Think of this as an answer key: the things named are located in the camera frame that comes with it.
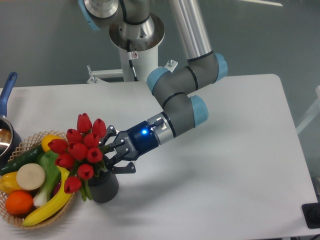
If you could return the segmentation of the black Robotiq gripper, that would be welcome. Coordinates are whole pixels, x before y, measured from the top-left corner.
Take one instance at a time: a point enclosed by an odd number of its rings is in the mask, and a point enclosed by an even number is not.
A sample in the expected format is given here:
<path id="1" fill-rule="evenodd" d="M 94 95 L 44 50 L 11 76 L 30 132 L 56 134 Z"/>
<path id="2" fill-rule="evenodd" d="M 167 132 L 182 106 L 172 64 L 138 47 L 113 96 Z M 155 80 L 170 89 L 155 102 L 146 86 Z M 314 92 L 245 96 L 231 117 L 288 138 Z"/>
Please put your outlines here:
<path id="1" fill-rule="evenodd" d="M 99 146 L 104 146 L 110 137 L 115 137 L 115 139 L 107 146 L 111 152 L 115 152 L 115 155 L 111 158 L 104 155 L 103 161 L 106 169 L 113 174 L 136 173 L 136 166 L 132 161 L 136 161 L 140 156 L 159 146 L 152 125 L 147 121 L 124 131 L 118 131 L 113 125 L 109 125 L 106 134 L 99 141 Z M 120 161 L 129 163 L 126 166 L 114 166 Z"/>

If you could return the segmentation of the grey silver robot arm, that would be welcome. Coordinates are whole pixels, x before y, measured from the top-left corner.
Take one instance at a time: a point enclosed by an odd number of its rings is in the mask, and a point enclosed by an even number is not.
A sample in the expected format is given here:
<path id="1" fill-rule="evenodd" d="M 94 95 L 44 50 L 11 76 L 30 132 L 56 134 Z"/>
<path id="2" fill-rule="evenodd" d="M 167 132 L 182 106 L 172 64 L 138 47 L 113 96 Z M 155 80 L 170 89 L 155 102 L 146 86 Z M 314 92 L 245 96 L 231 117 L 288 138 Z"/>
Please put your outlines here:
<path id="1" fill-rule="evenodd" d="M 105 166 L 114 173 L 134 173 L 134 161 L 140 156 L 205 122 L 208 109 L 194 92 L 228 73 L 224 57 L 212 50 L 199 3 L 172 0 L 169 5 L 188 61 L 181 69 L 177 69 L 174 60 L 158 66 L 158 46 L 165 29 L 162 21 L 150 12 L 149 1 L 79 1 L 93 30 L 109 28 L 109 36 L 121 57 L 121 69 L 90 70 L 89 80 L 145 81 L 162 108 L 161 113 L 128 130 L 108 128 L 107 137 L 114 137 L 108 149 L 115 155 L 105 160 Z"/>

